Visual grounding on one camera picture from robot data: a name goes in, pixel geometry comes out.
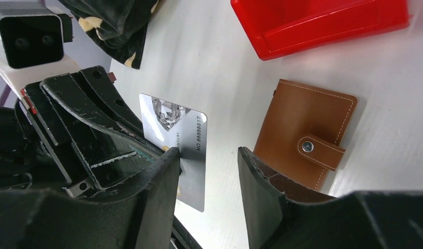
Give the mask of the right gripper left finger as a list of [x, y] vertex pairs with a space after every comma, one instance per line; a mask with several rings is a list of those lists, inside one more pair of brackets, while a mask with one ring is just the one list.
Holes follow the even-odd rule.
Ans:
[[168, 248], [179, 149], [93, 198], [0, 190], [0, 248]]

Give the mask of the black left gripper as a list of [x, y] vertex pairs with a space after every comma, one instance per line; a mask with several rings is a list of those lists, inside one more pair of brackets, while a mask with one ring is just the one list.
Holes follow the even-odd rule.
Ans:
[[163, 155], [120, 131], [82, 82], [81, 74], [51, 77], [0, 107], [0, 190], [72, 188], [74, 152], [95, 188], [110, 189]]

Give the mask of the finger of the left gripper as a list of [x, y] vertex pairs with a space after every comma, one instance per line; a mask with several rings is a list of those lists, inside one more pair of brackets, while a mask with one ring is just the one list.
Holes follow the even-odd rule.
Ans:
[[119, 127], [120, 131], [143, 145], [151, 143], [144, 138], [143, 123], [126, 104], [117, 91], [114, 74], [102, 66], [94, 66], [79, 71], [83, 77], [80, 87], [92, 102]]

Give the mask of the silver credit card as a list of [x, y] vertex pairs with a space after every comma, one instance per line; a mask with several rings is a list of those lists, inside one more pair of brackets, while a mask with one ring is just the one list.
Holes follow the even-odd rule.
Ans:
[[162, 150], [180, 151], [177, 199], [204, 211], [207, 116], [147, 94], [139, 95], [144, 137]]

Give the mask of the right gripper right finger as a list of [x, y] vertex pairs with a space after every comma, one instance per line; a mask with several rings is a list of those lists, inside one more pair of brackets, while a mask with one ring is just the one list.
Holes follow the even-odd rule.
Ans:
[[423, 191], [306, 188], [240, 147], [239, 180], [250, 248], [423, 248]]

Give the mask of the red plastic bin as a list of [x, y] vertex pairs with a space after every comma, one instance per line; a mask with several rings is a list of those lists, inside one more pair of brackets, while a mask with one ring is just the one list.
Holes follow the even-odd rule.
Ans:
[[409, 25], [407, 0], [233, 0], [231, 6], [263, 61]]

